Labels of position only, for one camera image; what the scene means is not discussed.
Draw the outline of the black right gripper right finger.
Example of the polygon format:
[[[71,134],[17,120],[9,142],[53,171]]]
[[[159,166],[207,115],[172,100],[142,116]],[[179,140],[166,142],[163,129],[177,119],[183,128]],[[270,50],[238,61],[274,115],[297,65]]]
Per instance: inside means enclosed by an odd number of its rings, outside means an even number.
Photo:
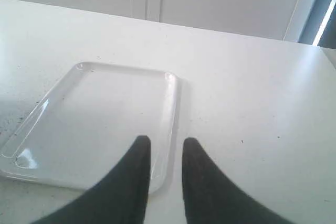
[[[199,141],[183,143],[182,187],[187,223],[289,223],[235,185]]]

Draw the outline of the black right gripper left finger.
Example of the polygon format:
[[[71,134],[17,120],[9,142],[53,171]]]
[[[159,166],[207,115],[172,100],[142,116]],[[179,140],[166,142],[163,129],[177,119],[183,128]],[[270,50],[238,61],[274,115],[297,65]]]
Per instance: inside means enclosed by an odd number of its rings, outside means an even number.
[[[35,222],[143,223],[149,195],[150,164],[150,139],[140,135],[101,181]]]

